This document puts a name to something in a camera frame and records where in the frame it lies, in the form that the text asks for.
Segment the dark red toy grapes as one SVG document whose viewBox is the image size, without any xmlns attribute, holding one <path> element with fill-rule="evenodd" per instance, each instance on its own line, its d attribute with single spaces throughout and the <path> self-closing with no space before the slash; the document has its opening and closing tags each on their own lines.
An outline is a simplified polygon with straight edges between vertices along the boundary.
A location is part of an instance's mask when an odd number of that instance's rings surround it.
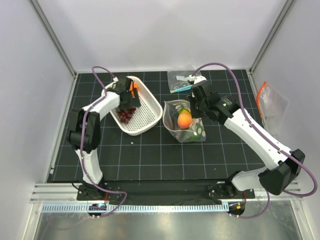
<svg viewBox="0 0 320 240">
<path fill-rule="evenodd" d="M 132 119 L 135 112 L 136 112 L 136 108 L 134 107 L 131 109 L 119 111 L 117 113 L 117 116 L 118 116 L 120 122 L 126 125 Z"/>
</svg>

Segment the peach toy fruit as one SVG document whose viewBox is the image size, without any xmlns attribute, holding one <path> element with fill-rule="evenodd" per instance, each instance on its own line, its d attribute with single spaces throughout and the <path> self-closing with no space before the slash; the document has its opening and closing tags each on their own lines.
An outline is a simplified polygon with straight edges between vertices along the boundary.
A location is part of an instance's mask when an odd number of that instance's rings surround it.
<svg viewBox="0 0 320 240">
<path fill-rule="evenodd" d="M 181 129 L 188 129 L 192 123 L 193 118 L 191 115 L 185 113 L 179 114 L 177 118 L 177 124 Z"/>
</svg>

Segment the clear white-dotted zip bag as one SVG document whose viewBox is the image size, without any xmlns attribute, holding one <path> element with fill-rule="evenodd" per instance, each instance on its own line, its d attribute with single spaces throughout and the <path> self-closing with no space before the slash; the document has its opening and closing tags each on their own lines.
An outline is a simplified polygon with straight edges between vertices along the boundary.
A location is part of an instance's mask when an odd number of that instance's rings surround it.
<svg viewBox="0 0 320 240">
<path fill-rule="evenodd" d="M 180 143 L 206 141 L 202 118 L 192 117 L 187 100 L 165 101 L 162 121 L 164 127 Z"/>
</svg>

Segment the green toy bell pepper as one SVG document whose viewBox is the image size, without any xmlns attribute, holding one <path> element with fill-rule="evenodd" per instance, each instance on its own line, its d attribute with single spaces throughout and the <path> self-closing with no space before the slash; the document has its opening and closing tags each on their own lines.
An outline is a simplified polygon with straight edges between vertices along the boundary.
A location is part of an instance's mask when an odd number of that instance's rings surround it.
<svg viewBox="0 0 320 240">
<path fill-rule="evenodd" d="M 187 132 L 184 136 L 185 142 L 199 142 L 200 141 L 200 135 L 198 135 L 197 132 L 191 131 Z"/>
</svg>

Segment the yellow green toy mango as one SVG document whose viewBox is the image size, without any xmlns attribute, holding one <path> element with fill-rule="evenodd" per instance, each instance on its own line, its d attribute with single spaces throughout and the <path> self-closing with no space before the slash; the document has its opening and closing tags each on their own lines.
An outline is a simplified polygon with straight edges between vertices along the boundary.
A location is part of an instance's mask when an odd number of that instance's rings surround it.
<svg viewBox="0 0 320 240">
<path fill-rule="evenodd" d="M 178 111 L 179 114 L 188 114 L 191 115 L 191 113 L 186 109 L 186 108 L 182 108 Z"/>
</svg>

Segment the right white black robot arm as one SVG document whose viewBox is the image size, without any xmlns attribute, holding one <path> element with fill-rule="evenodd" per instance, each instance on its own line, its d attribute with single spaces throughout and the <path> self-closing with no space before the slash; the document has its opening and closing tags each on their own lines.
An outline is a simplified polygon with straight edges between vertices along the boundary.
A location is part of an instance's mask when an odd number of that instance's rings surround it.
<svg viewBox="0 0 320 240">
<path fill-rule="evenodd" d="M 281 151 L 289 151 L 300 163 L 304 162 L 305 154 L 279 143 L 249 116 L 247 110 L 241 109 L 235 98 L 220 97 L 205 77 L 196 77 L 191 91 L 188 100 L 193 118 L 208 117 L 218 122 L 240 137 L 264 163 L 260 169 L 234 172 L 225 185 L 226 194 L 237 198 L 245 190 L 264 188 L 273 195 L 280 195 L 301 171 L 301 167 Z"/>
</svg>

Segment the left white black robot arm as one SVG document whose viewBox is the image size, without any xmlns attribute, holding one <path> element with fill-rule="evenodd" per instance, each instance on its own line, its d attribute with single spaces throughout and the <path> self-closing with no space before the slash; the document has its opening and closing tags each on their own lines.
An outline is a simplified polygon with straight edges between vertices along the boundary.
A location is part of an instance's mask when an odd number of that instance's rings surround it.
<svg viewBox="0 0 320 240">
<path fill-rule="evenodd" d="M 114 78 L 103 94 L 80 110 L 73 110 L 67 140 L 79 157 L 83 180 L 78 193 L 101 200 L 106 195 L 105 180 L 99 166 L 97 148 L 101 142 L 101 120 L 115 110 L 121 123 L 128 124 L 141 106 L 138 85 L 133 78 Z"/>
</svg>

